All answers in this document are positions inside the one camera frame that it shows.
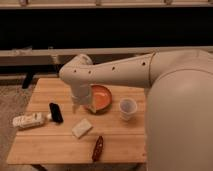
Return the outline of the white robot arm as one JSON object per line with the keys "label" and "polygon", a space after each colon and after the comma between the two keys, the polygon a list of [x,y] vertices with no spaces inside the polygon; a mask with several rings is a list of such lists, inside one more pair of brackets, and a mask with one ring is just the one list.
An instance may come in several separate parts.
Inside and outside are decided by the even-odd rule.
{"label": "white robot arm", "polygon": [[148,90],[148,171],[213,171],[213,53],[154,52],[102,64],[80,54],[59,71],[76,105],[91,102],[93,84]]}

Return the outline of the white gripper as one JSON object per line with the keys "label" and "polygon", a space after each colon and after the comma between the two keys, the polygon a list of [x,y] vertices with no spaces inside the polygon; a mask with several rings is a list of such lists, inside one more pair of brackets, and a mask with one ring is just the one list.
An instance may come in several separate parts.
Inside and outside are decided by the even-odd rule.
{"label": "white gripper", "polygon": [[88,109],[95,114],[97,112],[95,104],[92,102],[92,89],[89,84],[72,85],[72,101],[77,104],[73,105],[73,113],[76,113],[78,105],[88,105]]}

